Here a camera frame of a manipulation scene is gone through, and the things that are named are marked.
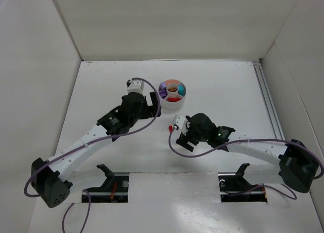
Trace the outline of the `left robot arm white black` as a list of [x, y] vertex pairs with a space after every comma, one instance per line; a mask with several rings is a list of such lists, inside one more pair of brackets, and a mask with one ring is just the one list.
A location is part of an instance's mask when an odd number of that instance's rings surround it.
[[155, 120], [161, 115], [158, 95], [150, 92], [151, 105], [146, 96], [130, 92], [121, 98], [121, 105], [97, 120], [95, 126], [79, 141], [57, 156], [31, 164], [28, 184], [49, 208], [60, 205], [71, 193], [75, 184], [71, 174], [101, 148], [118, 138], [132, 134], [130, 130], [138, 120]]

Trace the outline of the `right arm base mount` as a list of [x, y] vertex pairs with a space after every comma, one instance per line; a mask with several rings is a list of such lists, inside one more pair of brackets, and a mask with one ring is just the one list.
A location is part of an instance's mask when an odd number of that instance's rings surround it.
[[249, 163], [242, 164], [236, 172], [221, 172], [218, 174], [220, 199], [222, 203], [267, 203], [264, 188], [252, 190], [257, 185], [252, 185], [244, 178], [244, 172]]

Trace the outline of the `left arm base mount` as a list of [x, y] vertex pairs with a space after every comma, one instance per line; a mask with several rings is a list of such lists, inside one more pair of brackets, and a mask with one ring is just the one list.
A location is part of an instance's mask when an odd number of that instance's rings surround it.
[[91, 203], [127, 203], [129, 190], [129, 173], [112, 172], [106, 165], [97, 165], [105, 180], [99, 186], [87, 188]]

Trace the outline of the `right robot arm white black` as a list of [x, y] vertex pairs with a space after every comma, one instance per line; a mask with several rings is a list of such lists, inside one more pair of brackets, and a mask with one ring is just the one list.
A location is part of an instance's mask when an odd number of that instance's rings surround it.
[[211, 147], [209, 152], [223, 150], [264, 161], [263, 165], [243, 163], [236, 172], [220, 173], [223, 192], [241, 194], [262, 184], [275, 183], [308, 193], [312, 182], [323, 176], [322, 162], [299, 140], [255, 139], [234, 128], [216, 126], [203, 113], [176, 115], [173, 129], [181, 132], [176, 144], [190, 152], [205, 142]]

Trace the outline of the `teal lego brick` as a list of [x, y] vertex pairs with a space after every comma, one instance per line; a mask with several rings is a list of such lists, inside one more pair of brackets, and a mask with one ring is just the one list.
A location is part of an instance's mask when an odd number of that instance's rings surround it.
[[186, 94], [186, 88], [183, 85], [178, 85], [178, 94], [181, 96], [185, 96]]

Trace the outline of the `red lego brick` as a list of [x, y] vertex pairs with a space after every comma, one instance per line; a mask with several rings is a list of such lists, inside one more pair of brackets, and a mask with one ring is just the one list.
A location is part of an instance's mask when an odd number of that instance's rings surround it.
[[168, 98], [167, 101], [168, 102], [179, 102], [179, 101], [181, 101], [181, 99], [180, 98]]

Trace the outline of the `purple rounded lego piece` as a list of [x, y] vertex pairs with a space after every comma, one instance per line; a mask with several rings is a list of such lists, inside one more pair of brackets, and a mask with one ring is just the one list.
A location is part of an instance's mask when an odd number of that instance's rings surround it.
[[162, 99], [165, 99], [168, 94], [166, 90], [159, 90], [159, 95]]

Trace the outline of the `orange round lego piece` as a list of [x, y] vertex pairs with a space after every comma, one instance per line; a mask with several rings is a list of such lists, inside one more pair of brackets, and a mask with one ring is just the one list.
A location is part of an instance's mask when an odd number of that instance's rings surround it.
[[166, 80], [165, 81], [165, 83], [166, 83], [166, 85], [168, 85], [168, 84], [179, 84], [179, 80], [175, 80], [175, 79], [170, 79], [170, 80]]

